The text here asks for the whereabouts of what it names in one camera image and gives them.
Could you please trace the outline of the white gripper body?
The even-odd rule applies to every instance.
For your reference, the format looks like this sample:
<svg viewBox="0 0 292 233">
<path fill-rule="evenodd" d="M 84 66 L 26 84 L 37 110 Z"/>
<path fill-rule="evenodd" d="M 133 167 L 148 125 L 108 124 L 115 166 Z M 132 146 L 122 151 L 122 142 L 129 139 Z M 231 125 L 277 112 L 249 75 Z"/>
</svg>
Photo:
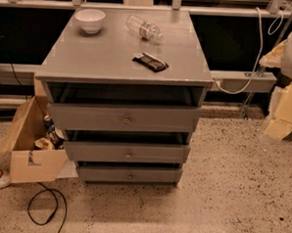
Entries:
<svg viewBox="0 0 292 233">
<path fill-rule="evenodd" d="M 292 132 L 292 83 L 276 86 L 271 93 L 263 134 L 273 140 L 286 138 Z"/>
</svg>

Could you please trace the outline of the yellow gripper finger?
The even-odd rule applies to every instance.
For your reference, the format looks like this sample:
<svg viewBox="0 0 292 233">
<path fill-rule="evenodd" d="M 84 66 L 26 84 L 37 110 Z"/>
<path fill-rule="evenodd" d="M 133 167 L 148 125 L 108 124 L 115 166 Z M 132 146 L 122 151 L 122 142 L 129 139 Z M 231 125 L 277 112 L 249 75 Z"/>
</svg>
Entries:
<svg viewBox="0 0 292 233">
<path fill-rule="evenodd" d="M 259 60 L 259 64 L 264 67 L 280 68 L 281 67 L 281 56 L 285 46 L 285 40 L 281 41 L 275 48 L 270 52 L 262 56 Z"/>
</svg>

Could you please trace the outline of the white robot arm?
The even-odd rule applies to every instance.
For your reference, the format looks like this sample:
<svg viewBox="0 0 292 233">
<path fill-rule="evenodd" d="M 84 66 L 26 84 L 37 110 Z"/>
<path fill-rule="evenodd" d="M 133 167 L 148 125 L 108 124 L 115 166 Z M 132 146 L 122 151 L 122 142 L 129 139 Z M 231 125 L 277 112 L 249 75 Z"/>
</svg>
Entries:
<svg viewBox="0 0 292 233">
<path fill-rule="evenodd" d="M 292 31 L 273 50 L 262 56 L 259 64 L 280 68 L 291 79 L 285 88 L 277 88 L 270 100 L 269 121 L 263 134 L 273 140 L 286 138 L 292 132 Z"/>
</svg>

